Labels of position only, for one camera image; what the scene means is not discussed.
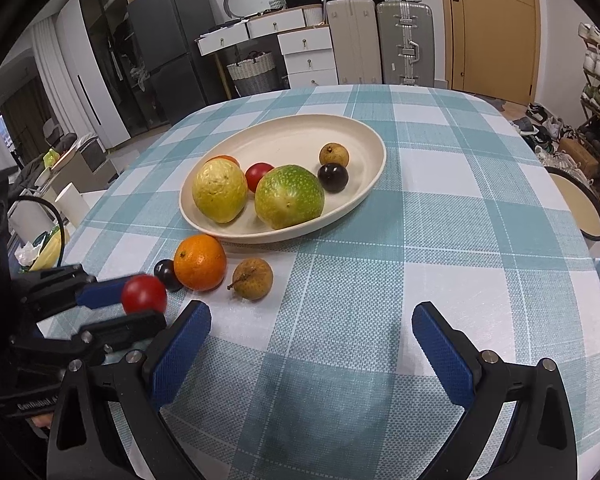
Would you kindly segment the person's left hand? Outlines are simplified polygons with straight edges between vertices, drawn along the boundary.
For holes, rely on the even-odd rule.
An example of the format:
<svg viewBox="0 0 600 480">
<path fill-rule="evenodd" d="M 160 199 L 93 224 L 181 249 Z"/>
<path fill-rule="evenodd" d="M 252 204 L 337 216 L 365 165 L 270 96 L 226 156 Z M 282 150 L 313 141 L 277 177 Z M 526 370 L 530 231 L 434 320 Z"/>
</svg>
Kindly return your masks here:
<svg viewBox="0 0 600 480">
<path fill-rule="evenodd" d="M 52 414 L 43 414 L 43 415 L 34 416 L 29 419 L 29 422 L 35 428 L 50 429 L 50 427 L 52 426 L 52 422 L 53 422 L 53 415 Z"/>
</svg>

